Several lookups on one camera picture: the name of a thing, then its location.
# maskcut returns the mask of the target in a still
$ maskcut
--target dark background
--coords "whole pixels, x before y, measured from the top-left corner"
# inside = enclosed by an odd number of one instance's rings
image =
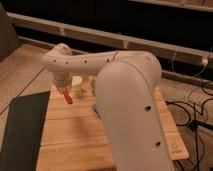
[[[128,0],[1,0],[8,12],[207,50],[213,13]]]

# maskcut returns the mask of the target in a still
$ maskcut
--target wooden plank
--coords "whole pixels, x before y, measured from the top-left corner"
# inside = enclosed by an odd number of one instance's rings
[[[88,171],[115,166],[107,140],[42,146],[37,171]]]
[[[37,171],[100,171],[115,167],[102,122],[92,110],[95,97],[89,88],[86,83],[81,95],[71,93],[74,104],[68,105],[63,95],[52,87]],[[159,88],[155,90],[155,100],[172,160],[188,158]]]
[[[97,116],[47,120],[41,145],[96,141],[105,137],[101,120]]]
[[[188,150],[179,132],[167,133],[166,139],[172,160],[189,158]]]
[[[73,104],[69,105],[65,99],[49,100],[46,119],[64,119],[81,116],[95,116],[93,105],[94,97],[73,99]]]

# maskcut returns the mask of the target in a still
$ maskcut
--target screw hole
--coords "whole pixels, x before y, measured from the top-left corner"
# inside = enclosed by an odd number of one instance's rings
[[[144,108],[144,111],[145,112],[149,112],[151,110],[151,106],[146,106],[145,108]]]
[[[161,142],[160,142],[160,141],[158,141],[158,142],[155,143],[155,147],[156,147],[156,148],[159,148],[160,145],[161,145]]]

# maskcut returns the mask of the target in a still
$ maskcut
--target small object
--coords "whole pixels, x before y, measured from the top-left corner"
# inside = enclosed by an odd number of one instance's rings
[[[72,92],[81,92],[82,90],[82,77],[73,76],[72,77]]]

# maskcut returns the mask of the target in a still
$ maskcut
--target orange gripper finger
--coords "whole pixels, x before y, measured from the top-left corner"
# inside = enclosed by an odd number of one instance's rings
[[[72,104],[73,103],[72,97],[69,95],[69,93],[68,93],[66,88],[64,89],[63,94],[64,94],[64,98],[67,101],[67,103],[68,104]]]

